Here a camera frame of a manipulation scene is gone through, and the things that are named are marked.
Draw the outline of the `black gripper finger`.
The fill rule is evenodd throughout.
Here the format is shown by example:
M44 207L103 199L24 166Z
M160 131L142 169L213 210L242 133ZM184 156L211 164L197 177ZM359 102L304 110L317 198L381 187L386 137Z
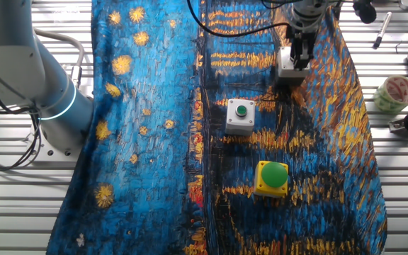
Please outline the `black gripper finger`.
M290 50L290 58L293 62L294 69L302 69L301 65L302 43L293 42Z
M299 46L297 50L297 69L303 70L307 68L310 61L314 58L313 45Z

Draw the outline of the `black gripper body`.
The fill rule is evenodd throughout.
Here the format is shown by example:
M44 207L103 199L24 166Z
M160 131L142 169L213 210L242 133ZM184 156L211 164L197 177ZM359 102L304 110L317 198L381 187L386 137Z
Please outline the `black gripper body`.
M301 42L302 45L314 46L317 38L318 25L310 27L302 27L294 23L289 23L286 30L286 38L289 39L291 45L293 42Z

